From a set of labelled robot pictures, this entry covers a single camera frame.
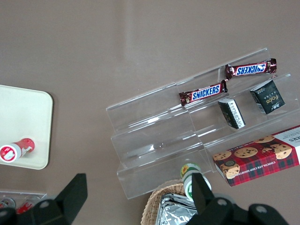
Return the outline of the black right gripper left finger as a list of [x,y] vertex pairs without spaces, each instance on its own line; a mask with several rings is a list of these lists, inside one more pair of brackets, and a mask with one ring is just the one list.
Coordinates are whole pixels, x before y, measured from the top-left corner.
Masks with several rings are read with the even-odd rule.
[[37,203],[28,211],[17,214],[15,209],[0,210],[2,225],[70,225],[88,196],[86,174],[78,173],[55,199]]

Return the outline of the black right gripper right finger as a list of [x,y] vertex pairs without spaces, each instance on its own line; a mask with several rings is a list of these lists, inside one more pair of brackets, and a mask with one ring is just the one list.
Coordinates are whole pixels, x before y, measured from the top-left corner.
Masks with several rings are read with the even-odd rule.
[[225,197],[215,197],[200,173],[192,174],[192,197],[197,213],[188,225],[286,225],[273,207],[252,204],[244,210]]

